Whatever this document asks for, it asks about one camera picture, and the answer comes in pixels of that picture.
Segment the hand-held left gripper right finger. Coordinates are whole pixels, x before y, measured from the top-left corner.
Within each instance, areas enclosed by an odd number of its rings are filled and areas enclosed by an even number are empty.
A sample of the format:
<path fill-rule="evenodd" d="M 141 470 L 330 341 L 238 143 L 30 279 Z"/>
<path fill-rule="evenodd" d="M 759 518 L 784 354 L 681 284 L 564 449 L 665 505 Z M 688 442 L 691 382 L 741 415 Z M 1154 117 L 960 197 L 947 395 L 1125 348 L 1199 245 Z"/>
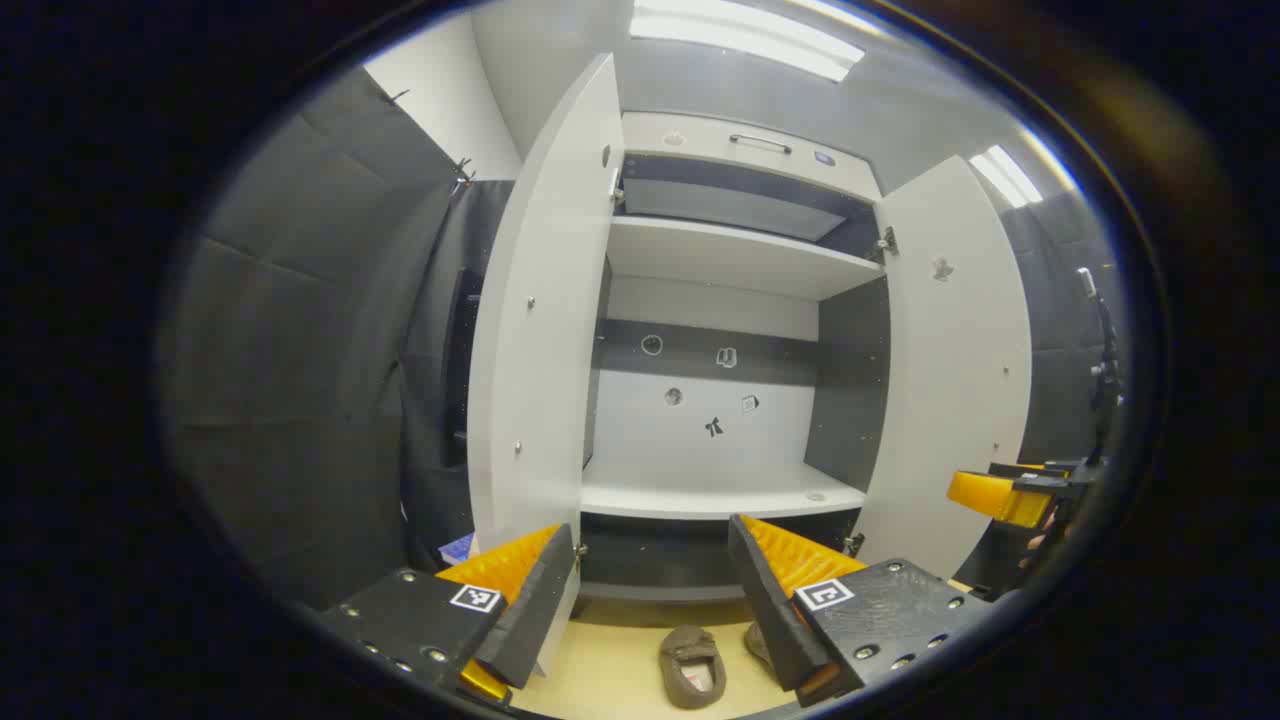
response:
<path fill-rule="evenodd" d="M 993 612 L 906 559 L 865 565 L 742 514 L 727 546 L 774 678 L 803 707 L 928 667 Z"/>

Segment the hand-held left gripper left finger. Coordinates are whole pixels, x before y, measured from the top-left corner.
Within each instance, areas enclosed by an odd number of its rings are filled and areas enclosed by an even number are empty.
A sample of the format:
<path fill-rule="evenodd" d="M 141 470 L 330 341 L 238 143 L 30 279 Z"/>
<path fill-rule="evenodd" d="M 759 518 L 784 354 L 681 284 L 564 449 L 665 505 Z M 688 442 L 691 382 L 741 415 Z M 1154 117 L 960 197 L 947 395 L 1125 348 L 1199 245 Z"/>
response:
<path fill-rule="evenodd" d="M 317 620 L 417 685 L 507 705 L 538 666 L 576 550 L 570 524 L 545 527 L 435 574 L 396 569 Z"/>

